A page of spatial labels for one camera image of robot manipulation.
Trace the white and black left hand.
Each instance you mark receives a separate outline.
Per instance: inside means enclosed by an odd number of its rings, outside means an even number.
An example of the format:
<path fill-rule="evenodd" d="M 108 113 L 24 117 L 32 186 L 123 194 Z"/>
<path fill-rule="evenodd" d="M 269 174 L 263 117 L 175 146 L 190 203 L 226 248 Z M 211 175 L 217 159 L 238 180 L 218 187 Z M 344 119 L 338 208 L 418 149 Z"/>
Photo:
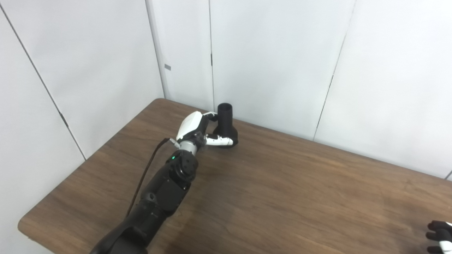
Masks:
<path fill-rule="evenodd" d="M 229 148 L 238 144 L 238 133 L 228 114 L 195 111 L 182 121 L 176 144 L 186 151 L 197 151 L 205 146 Z"/>

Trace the white and black right hand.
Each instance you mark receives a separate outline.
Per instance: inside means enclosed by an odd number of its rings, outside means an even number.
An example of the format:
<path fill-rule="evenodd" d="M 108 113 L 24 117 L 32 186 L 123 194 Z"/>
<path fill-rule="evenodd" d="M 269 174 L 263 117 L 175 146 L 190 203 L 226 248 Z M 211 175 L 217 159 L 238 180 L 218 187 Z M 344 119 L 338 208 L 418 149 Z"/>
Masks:
<path fill-rule="evenodd" d="M 452 224 L 445 221 L 433 220 L 428 223 L 429 232 L 425 234 L 430 241 L 435 241 L 436 246 L 428 246 L 429 254 L 451 254 L 452 253 Z"/>

